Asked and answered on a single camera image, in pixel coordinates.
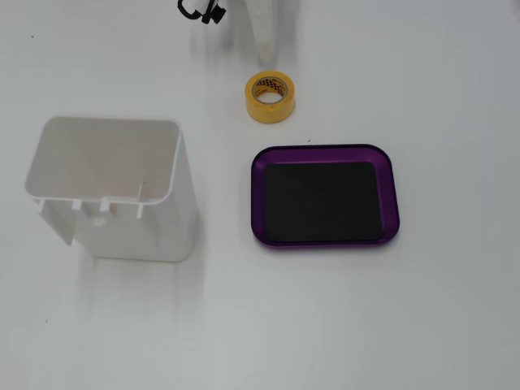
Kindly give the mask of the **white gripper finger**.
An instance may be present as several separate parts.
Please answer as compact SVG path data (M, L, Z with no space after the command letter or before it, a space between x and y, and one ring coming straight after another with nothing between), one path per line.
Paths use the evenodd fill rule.
M245 0L253 39L263 63L273 63L278 45L278 0Z

